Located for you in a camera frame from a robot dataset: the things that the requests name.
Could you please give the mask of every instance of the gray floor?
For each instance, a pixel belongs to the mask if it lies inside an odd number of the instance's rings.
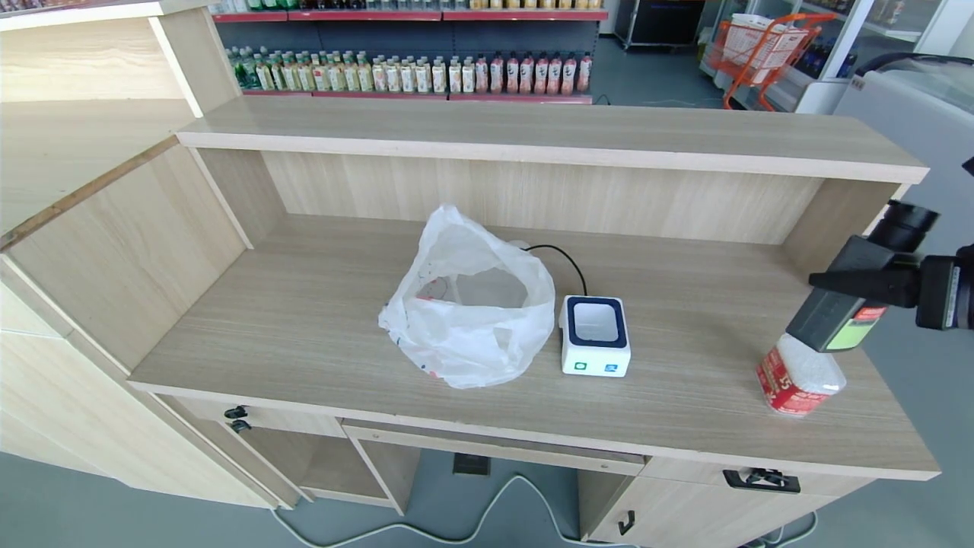
[[[722,108],[723,92],[700,72],[696,49],[630,48],[600,38],[592,64],[591,93],[612,104]]]
[[[707,106],[720,93],[696,71],[692,55],[636,50],[624,54],[603,40],[597,52],[593,94],[613,104]],[[920,185],[908,201],[942,210],[935,187]],[[971,232],[938,232],[921,249],[953,254]],[[913,314],[891,310],[865,348],[944,473],[926,483],[875,482],[823,508],[818,530],[797,548],[962,548],[974,546],[974,333],[919,330]],[[490,478],[453,476],[450,456],[427,451],[406,520],[448,537],[464,536],[501,484],[515,471],[535,481],[551,501],[559,527],[578,533],[572,470],[495,461]],[[284,512],[314,541],[333,542],[398,517],[381,508],[320,500]],[[807,525],[799,520],[791,534]],[[265,510],[203,502],[128,489],[118,482],[0,453],[2,548],[297,548],[301,546]],[[431,541],[391,531],[355,548],[426,548]],[[515,484],[468,546],[547,548],[560,541],[542,502]]]
[[[550,501],[562,533],[577,537],[576,472],[495,459],[490,477],[453,475],[452,453],[424,451],[405,521],[446,538],[462,538],[515,473]],[[281,511],[307,538],[330,543],[401,521],[391,509],[319,499]],[[137,489],[0,453],[0,547],[3,548],[299,548],[267,510]],[[354,548],[442,546],[406,530],[362,539]],[[467,544],[562,547],[547,510],[526,484],[512,484]]]

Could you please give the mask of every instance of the black cable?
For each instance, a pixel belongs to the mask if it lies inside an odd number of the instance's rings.
[[[585,277],[581,275],[581,269],[575,263],[575,260],[569,254],[566,254],[565,253],[565,250],[559,248],[558,246],[552,246],[551,244],[538,244],[536,246],[531,246],[530,248],[524,248],[524,251],[529,252],[531,250],[537,250],[537,249],[540,249],[540,248],[549,248],[549,249],[555,250],[555,251],[561,253],[562,255],[564,255],[565,258],[567,258],[568,261],[572,263],[572,266],[575,267],[575,271],[579,273],[579,279],[581,280],[581,292],[582,292],[582,294],[584,294],[585,296],[588,296],[588,284],[585,283]]]

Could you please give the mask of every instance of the drawer handle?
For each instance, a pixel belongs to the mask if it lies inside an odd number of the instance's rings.
[[[250,429],[250,423],[238,418],[237,420],[230,423],[230,428],[233,429],[234,432],[240,434],[244,430]]]
[[[246,409],[244,406],[236,406],[231,410],[224,411],[223,416],[233,419],[244,418],[246,416]]]
[[[725,470],[724,479],[734,489],[769,490],[773,492],[802,492],[798,476],[785,476],[780,470],[751,468],[747,478],[738,470]]]
[[[628,512],[626,512],[625,517],[626,517],[628,523],[626,523],[626,524],[624,524],[623,522],[619,522],[618,523],[618,535],[619,536],[625,535],[626,533],[629,532],[630,529],[632,529],[632,526],[636,525],[636,512],[635,511],[629,510]]]

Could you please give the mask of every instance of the shopping cart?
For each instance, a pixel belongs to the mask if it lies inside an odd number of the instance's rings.
[[[781,78],[782,68],[794,63],[822,31],[817,24],[835,17],[835,14],[798,13],[770,20],[734,14],[730,21],[721,22],[707,64],[733,79],[724,94],[724,108],[731,109],[734,92],[746,86],[757,88],[758,104],[773,111],[765,97],[768,87]]]

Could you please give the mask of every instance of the white plastic bag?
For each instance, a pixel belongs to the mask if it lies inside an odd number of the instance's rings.
[[[554,329],[554,299],[539,259],[442,205],[379,326],[450,386],[491,386],[531,365]]]

